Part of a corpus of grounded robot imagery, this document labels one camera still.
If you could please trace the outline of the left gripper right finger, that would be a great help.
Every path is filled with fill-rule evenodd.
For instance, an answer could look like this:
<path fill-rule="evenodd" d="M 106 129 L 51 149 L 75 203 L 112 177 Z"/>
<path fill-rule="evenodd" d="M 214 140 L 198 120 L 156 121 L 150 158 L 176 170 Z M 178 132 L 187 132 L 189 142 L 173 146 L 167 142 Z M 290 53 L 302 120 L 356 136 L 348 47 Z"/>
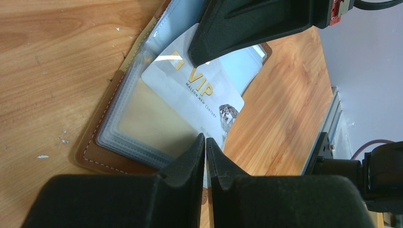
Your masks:
<path fill-rule="evenodd" d="M 252 176 L 206 140 L 212 228 L 371 228 L 357 188 L 342 176 Z"/>

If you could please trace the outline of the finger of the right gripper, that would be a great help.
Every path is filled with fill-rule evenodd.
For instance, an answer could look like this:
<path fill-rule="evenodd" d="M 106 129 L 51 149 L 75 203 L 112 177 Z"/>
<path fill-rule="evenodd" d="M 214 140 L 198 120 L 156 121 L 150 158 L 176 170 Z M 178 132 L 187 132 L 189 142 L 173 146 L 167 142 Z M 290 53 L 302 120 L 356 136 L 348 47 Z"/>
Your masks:
<path fill-rule="evenodd" d="M 198 67 L 232 51 L 330 23 L 331 0 L 206 0 L 188 54 Z"/>

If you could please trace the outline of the white VIP credit card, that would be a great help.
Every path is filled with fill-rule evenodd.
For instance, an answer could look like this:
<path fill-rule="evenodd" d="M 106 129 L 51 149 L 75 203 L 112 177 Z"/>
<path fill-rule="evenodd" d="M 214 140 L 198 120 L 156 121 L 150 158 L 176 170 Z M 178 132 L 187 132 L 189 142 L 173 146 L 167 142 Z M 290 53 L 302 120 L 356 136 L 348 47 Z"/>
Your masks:
<path fill-rule="evenodd" d="M 182 154 L 200 133 L 213 138 L 223 149 L 244 101 L 219 59 L 194 66 L 188 48 L 199 24 L 196 23 L 159 55 L 143 52 L 141 80 L 179 116 L 174 127 L 178 136 L 169 139 L 163 152 L 170 159 Z"/>

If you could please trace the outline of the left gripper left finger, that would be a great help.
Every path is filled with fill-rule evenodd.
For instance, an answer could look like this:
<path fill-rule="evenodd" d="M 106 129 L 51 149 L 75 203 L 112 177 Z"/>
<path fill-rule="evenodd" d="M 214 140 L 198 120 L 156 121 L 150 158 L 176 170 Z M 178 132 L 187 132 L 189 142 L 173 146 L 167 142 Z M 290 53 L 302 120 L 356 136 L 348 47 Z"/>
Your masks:
<path fill-rule="evenodd" d="M 57 175 L 42 187 L 24 228 L 197 228 L 205 137 L 150 175 Z"/>

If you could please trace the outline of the brown leather card holder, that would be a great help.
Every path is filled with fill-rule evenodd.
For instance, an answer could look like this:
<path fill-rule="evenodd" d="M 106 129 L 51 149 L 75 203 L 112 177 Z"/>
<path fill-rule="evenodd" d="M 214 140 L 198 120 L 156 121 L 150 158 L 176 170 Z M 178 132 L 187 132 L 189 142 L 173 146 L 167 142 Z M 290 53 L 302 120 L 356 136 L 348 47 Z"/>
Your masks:
<path fill-rule="evenodd" d="M 182 124 L 142 80 L 143 52 L 159 55 L 197 22 L 200 0 L 166 0 L 120 66 L 78 144 L 77 165 L 103 173 L 150 173 L 171 163 L 163 152 Z M 241 98 L 272 53 L 266 43 L 218 58 Z"/>

